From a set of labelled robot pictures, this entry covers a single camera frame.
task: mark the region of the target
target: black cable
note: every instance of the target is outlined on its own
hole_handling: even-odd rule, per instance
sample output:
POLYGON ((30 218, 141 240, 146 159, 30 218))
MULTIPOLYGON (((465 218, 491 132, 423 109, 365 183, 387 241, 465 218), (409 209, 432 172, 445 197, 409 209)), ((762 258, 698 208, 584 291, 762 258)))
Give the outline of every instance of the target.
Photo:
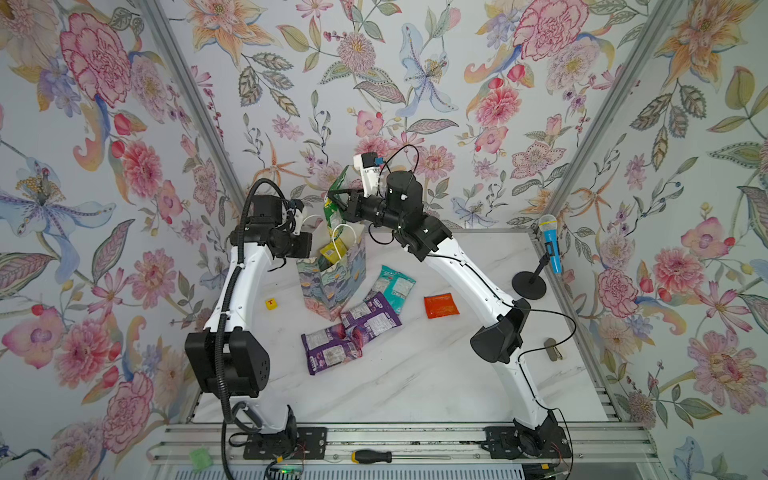
POLYGON ((373 233, 371 233, 371 226, 373 223, 368 224, 368 235, 371 237, 371 240, 378 243, 379 245, 389 245, 390 243, 395 241, 395 231, 392 230, 392 239, 389 242, 379 242, 377 239, 373 238, 373 233))

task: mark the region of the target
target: purple snack bag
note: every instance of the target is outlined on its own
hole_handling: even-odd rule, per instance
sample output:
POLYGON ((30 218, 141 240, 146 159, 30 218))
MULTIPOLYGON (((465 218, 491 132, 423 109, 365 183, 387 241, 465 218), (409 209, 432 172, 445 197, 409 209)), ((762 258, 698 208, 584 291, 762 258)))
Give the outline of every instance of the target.
POLYGON ((362 347, 389 329, 401 326, 400 318, 386 301, 384 293, 377 293, 358 306, 341 312, 346 336, 362 352, 362 347))
POLYGON ((347 338, 344 326, 340 323, 309 335, 302 334, 301 342, 304 344, 310 375, 362 356, 360 349, 347 338))

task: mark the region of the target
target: paper gift bag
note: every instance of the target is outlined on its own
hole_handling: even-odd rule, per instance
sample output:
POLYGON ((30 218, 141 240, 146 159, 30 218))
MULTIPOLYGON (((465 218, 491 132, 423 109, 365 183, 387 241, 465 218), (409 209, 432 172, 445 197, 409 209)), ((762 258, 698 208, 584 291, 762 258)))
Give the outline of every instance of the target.
POLYGON ((341 232, 339 238, 346 245, 346 254, 336 264, 320 269, 327 262, 323 261, 319 249, 330 243, 324 222, 313 233, 314 257, 296 261, 304 305, 332 322, 339 320, 349 298, 366 278, 365 229, 362 223, 349 223, 349 226, 351 228, 338 230, 341 232))

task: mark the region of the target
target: floral wallpaper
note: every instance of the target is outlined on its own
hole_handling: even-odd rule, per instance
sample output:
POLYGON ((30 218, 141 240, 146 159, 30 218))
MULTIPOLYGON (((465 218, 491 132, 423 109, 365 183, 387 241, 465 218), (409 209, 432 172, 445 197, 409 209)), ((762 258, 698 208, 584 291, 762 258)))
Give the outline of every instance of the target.
POLYGON ((243 185, 318 207, 356 153, 415 168, 450 227, 524 227, 650 0, 163 1, 243 185))
POLYGON ((233 206, 131 0, 0 0, 0 83, 0 477, 139 478, 233 206))
POLYGON ((765 478, 768 5, 691 0, 559 217, 617 409, 671 478, 765 478))

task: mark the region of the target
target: orange packet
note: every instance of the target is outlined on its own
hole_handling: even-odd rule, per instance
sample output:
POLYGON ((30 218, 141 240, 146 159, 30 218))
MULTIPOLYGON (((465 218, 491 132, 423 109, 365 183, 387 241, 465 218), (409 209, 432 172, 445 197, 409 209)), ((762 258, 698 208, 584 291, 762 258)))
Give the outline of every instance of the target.
POLYGON ((424 308, 427 311, 427 318, 437 318, 439 316, 458 315, 456 304, 453 303, 453 296, 450 293, 442 295, 425 296, 424 308))

